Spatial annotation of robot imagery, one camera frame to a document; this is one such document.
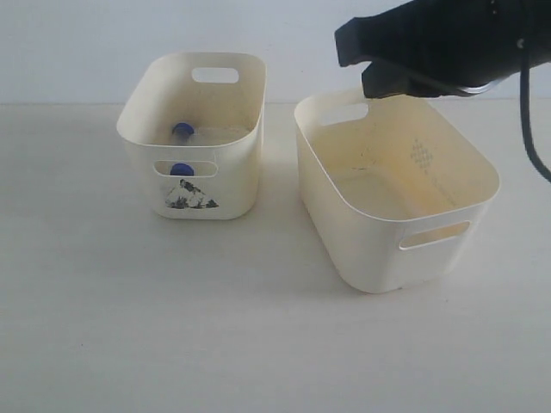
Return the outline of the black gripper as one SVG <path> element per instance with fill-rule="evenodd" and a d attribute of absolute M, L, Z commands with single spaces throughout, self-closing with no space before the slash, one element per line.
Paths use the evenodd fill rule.
<path fill-rule="evenodd" d="M 495 84 L 483 56 L 489 27 L 481 1 L 410 1 L 338 28 L 337 60 L 368 63 L 362 90 L 370 99 L 478 95 Z"/>

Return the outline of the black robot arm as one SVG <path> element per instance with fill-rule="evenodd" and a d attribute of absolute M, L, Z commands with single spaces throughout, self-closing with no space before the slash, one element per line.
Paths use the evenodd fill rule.
<path fill-rule="evenodd" d="M 368 99 L 474 96 L 550 60 L 548 1 L 410 1 L 354 17 L 334 34 L 337 60 L 368 63 Z"/>

